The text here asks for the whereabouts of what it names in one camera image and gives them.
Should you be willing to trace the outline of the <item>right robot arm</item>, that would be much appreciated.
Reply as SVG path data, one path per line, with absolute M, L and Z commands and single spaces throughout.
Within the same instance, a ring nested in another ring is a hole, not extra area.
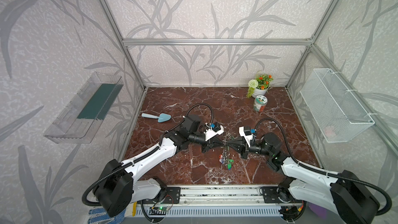
M 270 132 L 256 143 L 259 126 L 240 128 L 240 138 L 230 140 L 227 145 L 239 152 L 242 158 L 255 153 L 267 156 L 267 165 L 274 172 L 283 174 L 286 179 L 279 185 L 282 201 L 290 197 L 326 208 L 340 216 L 347 224 L 370 224 L 374 217 L 388 213 L 392 199 L 382 188 L 362 181 L 350 172 L 342 173 L 322 170 L 296 159 L 290 149 L 286 132 L 274 118 L 271 121 L 279 127 L 283 141 Z

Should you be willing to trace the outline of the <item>clear plastic wall shelf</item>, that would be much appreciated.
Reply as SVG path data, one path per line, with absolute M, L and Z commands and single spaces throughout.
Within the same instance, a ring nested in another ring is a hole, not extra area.
M 122 76 L 94 72 L 44 137 L 56 144 L 90 144 L 123 86 Z

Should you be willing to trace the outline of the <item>potted artificial flower plant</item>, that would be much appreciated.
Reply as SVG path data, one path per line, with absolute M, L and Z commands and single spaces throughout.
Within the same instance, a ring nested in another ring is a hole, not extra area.
M 259 95 L 265 95 L 271 86 L 273 81 L 272 75 L 259 74 L 254 79 L 248 82 L 248 91 L 246 94 L 247 98 L 256 98 Z

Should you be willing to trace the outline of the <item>blue dotted work glove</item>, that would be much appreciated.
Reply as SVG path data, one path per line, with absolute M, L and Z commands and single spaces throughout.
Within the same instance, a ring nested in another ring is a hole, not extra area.
M 115 217 L 110 217 L 102 207 L 90 209 L 87 224 L 120 224 L 125 219 L 126 209 Z

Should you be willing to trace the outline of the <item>metal key ring plate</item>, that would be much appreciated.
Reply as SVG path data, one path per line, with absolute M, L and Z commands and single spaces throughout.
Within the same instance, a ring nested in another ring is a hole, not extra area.
M 223 139 L 224 143 L 226 144 L 227 141 L 233 140 L 234 137 L 231 133 L 227 133 Z M 221 163 L 222 168 L 227 169 L 227 162 L 231 159 L 230 157 L 230 147 L 227 145 L 223 148 L 222 154 L 219 156 L 219 162 Z

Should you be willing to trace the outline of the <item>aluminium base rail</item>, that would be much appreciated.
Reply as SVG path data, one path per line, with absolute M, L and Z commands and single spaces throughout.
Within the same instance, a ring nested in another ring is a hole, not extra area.
M 300 218 L 306 203 L 282 200 L 277 185 L 179 185 L 168 186 L 162 199 L 130 203 L 127 217 L 148 217 L 160 222 L 166 217 L 281 217 Z

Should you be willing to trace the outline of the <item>small printed jar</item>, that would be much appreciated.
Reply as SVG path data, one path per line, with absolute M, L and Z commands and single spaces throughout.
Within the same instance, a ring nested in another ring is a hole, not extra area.
M 268 103 L 268 99 L 264 95 L 258 95 L 254 101 L 254 110 L 256 112 L 263 112 L 266 105 Z

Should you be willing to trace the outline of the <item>light blue toy shovel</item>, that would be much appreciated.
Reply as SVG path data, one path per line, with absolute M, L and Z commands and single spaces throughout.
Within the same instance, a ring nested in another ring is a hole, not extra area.
M 171 115 L 164 114 L 164 113 L 161 113 L 158 116 L 152 115 L 152 114 L 147 114 L 147 113 L 142 113 L 141 116 L 144 118 L 156 119 L 159 123 L 171 120 Z

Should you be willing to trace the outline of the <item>purple pink toy shovel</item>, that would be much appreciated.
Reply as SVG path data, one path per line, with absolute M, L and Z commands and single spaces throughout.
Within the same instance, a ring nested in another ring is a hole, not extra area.
M 309 208 L 313 211 L 319 218 L 326 219 L 327 218 L 327 209 L 316 204 L 310 203 Z

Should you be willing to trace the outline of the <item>green key tag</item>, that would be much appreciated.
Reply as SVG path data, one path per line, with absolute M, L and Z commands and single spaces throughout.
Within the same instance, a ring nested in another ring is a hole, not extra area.
M 227 169 L 228 169 L 228 170 L 232 169 L 233 163 L 234 163 L 234 160 L 233 160 L 233 159 L 229 159 L 229 160 L 228 160 L 228 162 L 227 162 Z

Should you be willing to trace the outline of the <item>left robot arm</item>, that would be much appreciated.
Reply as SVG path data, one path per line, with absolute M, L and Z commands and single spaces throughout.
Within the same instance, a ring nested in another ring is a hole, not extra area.
M 109 217 L 115 217 L 132 202 L 162 199 L 161 192 L 166 190 L 164 182 L 153 178 L 142 180 L 143 175 L 190 144 L 201 145 L 203 152 L 223 146 L 218 138 L 224 132 L 223 126 L 211 120 L 205 124 L 207 129 L 200 132 L 201 121 L 198 115 L 186 113 L 183 121 L 164 131 L 154 146 L 122 162 L 115 159 L 108 162 L 99 179 L 83 193 L 82 203 L 102 207 Z

